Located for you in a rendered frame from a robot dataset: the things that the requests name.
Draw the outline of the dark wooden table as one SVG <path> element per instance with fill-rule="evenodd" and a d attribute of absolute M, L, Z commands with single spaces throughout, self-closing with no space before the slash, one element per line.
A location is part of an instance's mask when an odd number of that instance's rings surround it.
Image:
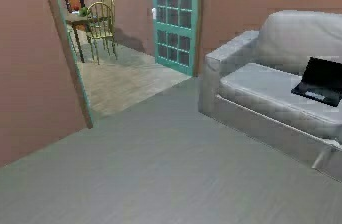
<path fill-rule="evenodd" d="M 64 15 L 65 23 L 70 26 L 70 30 L 73 33 L 74 38 L 72 39 L 73 46 L 77 47 L 76 52 L 79 54 L 80 61 L 82 63 L 85 62 L 83 48 L 80 42 L 80 36 L 78 27 L 82 26 L 81 31 L 84 33 L 84 37 L 86 38 L 87 43 L 91 46 L 92 49 L 92 39 L 91 33 L 89 31 L 88 21 L 86 17 L 81 17 L 78 14 L 66 13 Z"/>

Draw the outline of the black laptop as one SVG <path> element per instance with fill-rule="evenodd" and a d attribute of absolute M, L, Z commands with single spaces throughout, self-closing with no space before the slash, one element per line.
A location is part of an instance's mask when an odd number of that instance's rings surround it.
<path fill-rule="evenodd" d="M 342 99 L 342 63 L 311 57 L 301 81 L 291 92 L 337 107 Z"/>

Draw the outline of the grey sofa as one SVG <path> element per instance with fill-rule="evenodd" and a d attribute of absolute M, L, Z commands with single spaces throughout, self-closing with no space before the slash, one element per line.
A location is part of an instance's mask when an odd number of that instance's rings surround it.
<path fill-rule="evenodd" d="M 342 182 L 342 98 L 293 92 L 311 58 L 342 63 L 342 14 L 272 13 L 206 55 L 198 108 Z"/>

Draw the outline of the teal glass-paned door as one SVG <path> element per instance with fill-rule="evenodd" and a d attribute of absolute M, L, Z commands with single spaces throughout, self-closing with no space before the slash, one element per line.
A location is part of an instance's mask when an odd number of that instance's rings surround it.
<path fill-rule="evenodd" d="M 200 0 L 152 0 L 155 62 L 188 76 L 194 72 Z"/>

